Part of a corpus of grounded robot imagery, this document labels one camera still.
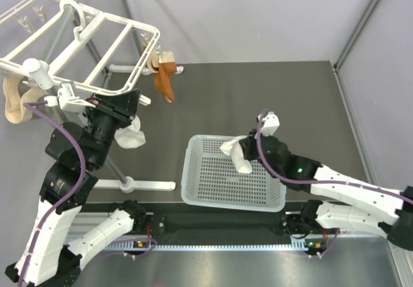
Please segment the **white clip sock hanger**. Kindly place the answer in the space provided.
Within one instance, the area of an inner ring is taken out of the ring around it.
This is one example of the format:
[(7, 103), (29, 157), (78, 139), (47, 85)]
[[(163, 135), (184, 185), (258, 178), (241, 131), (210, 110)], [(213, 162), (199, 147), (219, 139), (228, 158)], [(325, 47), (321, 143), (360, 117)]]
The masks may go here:
[[(36, 4), (39, 0), (22, 0), (20, 3), (6, 11), (1, 15), (1, 24), (4, 25), (11, 21), (13, 17), (21, 13), (25, 8)], [(149, 49), (153, 52), (154, 48), (161, 36), (160, 31), (151, 25), (140, 23), (132, 19), (127, 19), (115, 14), (100, 11), (94, 7), (77, 3), (74, 0), (53, 0), (59, 3), (59, 11), (52, 16), (40, 29), (32, 33), (22, 43), (17, 45), (8, 54), (1, 57), (1, 71), (7, 71), (11, 74), (22, 75), (29, 77), (28, 71), (23, 68), (23, 65), (17, 63), (15, 58), (25, 51), (31, 44), (44, 35), (53, 25), (55, 25), (63, 16), (66, 6), (74, 8), (76, 14), (80, 18), (80, 24), (73, 29), (73, 39), (71, 43), (49, 64), (48, 74), (52, 78), (55, 84), (67, 82), (68, 80), (58, 76), (58, 73), (69, 63), (69, 61), (77, 55), (77, 53), (86, 46), (87, 42), (91, 40), (94, 34), (97, 33), (101, 25), (105, 21), (111, 23), (117, 23), (124, 26), (121, 33), (116, 37), (115, 41), (110, 45), (109, 49), (103, 55), (102, 59), (96, 64), (94, 69), (90, 72), (86, 79), (82, 81), (76, 81), (74, 84), (78, 90), (92, 94), (101, 95), (120, 95), (131, 91), (143, 68), (146, 65), (146, 60), (142, 56), (137, 60), (136, 65), (133, 67), (132, 72), (128, 76), (125, 84), (117, 90), (109, 90), (94, 86), (93, 83), (97, 79), (97, 76), (103, 71), (103, 68), (109, 62), (110, 58), (114, 55), (115, 51), (119, 48), (121, 43), (125, 40), (126, 36), (132, 30), (140, 30), (149, 35), (148, 45)]]

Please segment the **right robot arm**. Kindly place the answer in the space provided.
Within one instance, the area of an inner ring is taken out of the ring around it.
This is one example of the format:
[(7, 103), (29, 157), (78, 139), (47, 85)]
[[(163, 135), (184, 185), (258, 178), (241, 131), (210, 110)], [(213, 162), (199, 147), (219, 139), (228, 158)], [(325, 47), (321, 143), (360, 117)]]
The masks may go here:
[(277, 137), (252, 130), (239, 141), (244, 161), (257, 161), (287, 188), (341, 202), (309, 201), (301, 225), (310, 232), (353, 229), (412, 250), (412, 187), (384, 188), (343, 175), (319, 161), (293, 154)]

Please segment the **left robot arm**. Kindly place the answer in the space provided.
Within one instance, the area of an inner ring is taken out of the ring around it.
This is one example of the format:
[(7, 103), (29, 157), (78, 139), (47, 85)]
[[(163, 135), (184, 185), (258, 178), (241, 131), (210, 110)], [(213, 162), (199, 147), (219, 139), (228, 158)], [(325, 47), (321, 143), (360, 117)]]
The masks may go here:
[(66, 242), (68, 231), (98, 182), (92, 172), (103, 167), (115, 134), (132, 124), (139, 90), (114, 96), (91, 95), (85, 102), (86, 126), (57, 124), (45, 152), (55, 163), (39, 192), (38, 212), (22, 257), (6, 276), (22, 286), (71, 286), (86, 265), (109, 244), (146, 227), (145, 209), (127, 200), (92, 231)]

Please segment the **white corner hanger clip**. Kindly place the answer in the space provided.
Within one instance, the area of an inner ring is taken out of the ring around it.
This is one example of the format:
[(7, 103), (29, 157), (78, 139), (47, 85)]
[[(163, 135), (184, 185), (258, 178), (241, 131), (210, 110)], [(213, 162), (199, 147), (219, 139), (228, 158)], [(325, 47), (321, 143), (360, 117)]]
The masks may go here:
[(151, 104), (151, 99), (145, 95), (140, 95), (139, 96), (139, 104), (143, 105), (143, 106), (148, 106)]

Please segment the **white sock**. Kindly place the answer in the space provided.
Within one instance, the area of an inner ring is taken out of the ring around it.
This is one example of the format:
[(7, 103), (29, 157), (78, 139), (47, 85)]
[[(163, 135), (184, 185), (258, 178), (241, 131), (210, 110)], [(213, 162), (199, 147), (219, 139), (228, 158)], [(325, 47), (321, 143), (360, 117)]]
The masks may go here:
[(224, 142), (221, 145), (220, 150), (231, 158), (237, 172), (250, 174), (252, 173), (252, 166), (250, 162), (244, 158), (243, 149), (239, 143), (245, 138), (245, 135), (240, 135), (230, 141)]
[(117, 144), (124, 149), (134, 149), (146, 143), (144, 132), (141, 131), (141, 121), (135, 116), (133, 121), (126, 128), (120, 128), (115, 132)]

